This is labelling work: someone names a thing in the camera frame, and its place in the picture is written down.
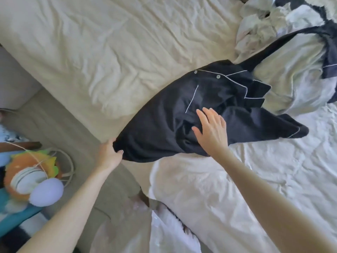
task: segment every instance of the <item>mattress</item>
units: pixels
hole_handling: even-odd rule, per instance
[[[235,60],[242,5],[238,0],[4,0],[0,43],[104,141],[186,72]],[[337,106],[329,104],[295,117],[310,129],[302,139],[231,145],[248,168],[334,240],[336,114]],[[172,209],[213,252],[277,252],[212,158],[178,154],[123,164],[149,197]]]

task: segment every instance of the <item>person's left hand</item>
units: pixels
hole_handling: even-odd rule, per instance
[[[121,162],[123,150],[119,150],[117,153],[115,152],[113,147],[115,140],[116,139],[110,139],[106,143],[101,144],[94,172],[104,171],[110,174]]]

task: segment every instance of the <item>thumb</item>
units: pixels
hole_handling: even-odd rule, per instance
[[[196,139],[198,142],[201,140],[201,137],[203,136],[200,132],[200,130],[197,127],[192,127],[192,131],[194,132],[194,135],[196,136]]]

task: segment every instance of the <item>white balloon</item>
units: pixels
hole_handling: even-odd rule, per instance
[[[46,179],[38,184],[29,197],[29,202],[37,207],[46,207],[57,202],[63,194],[63,184],[58,179]]]

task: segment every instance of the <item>forearm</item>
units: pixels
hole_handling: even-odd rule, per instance
[[[234,155],[215,158],[238,187],[249,208],[283,253],[337,252],[310,220]]]
[[[106,177],[105,173],[92,174],[19,253],[73,252]]]

